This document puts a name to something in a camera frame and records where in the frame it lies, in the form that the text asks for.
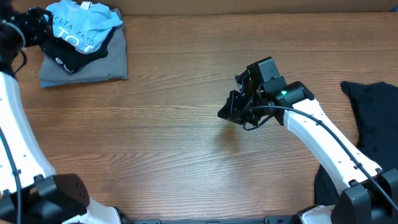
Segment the light blue printed t-shirt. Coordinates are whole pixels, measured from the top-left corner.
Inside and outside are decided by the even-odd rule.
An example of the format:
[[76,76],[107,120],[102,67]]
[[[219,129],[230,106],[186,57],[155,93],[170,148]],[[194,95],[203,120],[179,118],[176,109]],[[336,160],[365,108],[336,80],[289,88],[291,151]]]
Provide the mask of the light blue printed t-shirt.
[[53,15],[53,34],[89,54],[97,51],[114,27],[123,24],[116,12],[101,3],[61,0],[46,7]]

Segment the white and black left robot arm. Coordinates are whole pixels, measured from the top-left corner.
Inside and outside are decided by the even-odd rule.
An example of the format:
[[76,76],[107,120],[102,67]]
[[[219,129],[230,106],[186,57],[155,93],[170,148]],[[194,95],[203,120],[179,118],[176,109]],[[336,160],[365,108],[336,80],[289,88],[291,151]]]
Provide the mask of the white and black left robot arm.
[[1,220],[9,223],[129,223],[116,207],[91,199],[76,174],[58,174],[44,156],[22,106],[13,60],[53,38],[52,15],[16,12],[1,1]]

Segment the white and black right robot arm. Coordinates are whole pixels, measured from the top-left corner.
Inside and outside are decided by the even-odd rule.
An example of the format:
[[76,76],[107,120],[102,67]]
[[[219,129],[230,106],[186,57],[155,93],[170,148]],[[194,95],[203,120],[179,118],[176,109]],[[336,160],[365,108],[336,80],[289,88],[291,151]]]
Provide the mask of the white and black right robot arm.
[[241,83],[218,117],[253,128],[275,117],[325,169],[338,201],[298,212],[293,223],[397,223],[397,170],[384,171],[351,144],[304,84]]

